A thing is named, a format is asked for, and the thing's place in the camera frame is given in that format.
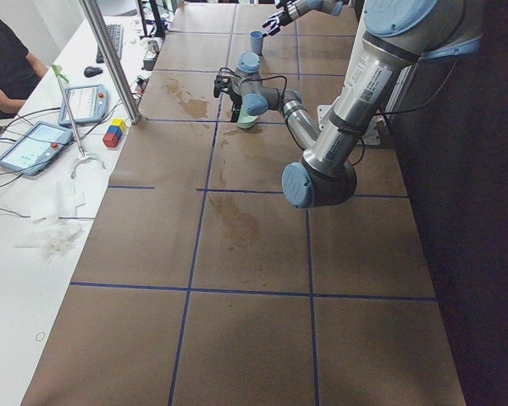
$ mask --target computer mouse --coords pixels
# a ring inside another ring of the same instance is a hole
[[[101,72],[103,72],[102,68],[98,68],[97,66],[87,66],[83,74],[85,75],[86,78],[91,78],[92,76],[96,76]]]

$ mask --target yellow block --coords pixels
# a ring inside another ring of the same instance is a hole
[[[124,134],[124,132],[126,131],[126,123],[122,118],[114,118],[113,121],[111,122],[111,125],[116,125],[117,127],[119,127],[120,130],[122,131],[122,134]]]

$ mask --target tablet screen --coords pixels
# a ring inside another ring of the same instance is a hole
[[[68,90],[69,106],[76,120],[93,117],[96,100],[97,86],[80,87]],[[64,113],[64,119],[69,120],[67,111]]]
[[[51,143],[55,142],[63,133],[63,129],[39,125],[2,158],[2,162],[15,167],[32,167],[46,153]]]

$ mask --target black shirt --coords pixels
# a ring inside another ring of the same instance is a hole
[[[40,78],[26,59],[28,49],[0,20],[0,90],[10,99],[26,100]],[[14,114],[0,111],[0,118]]]

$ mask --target person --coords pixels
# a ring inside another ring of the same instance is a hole
[[[0,20],[0,119],[19,112],[46,72],[47,66]]]

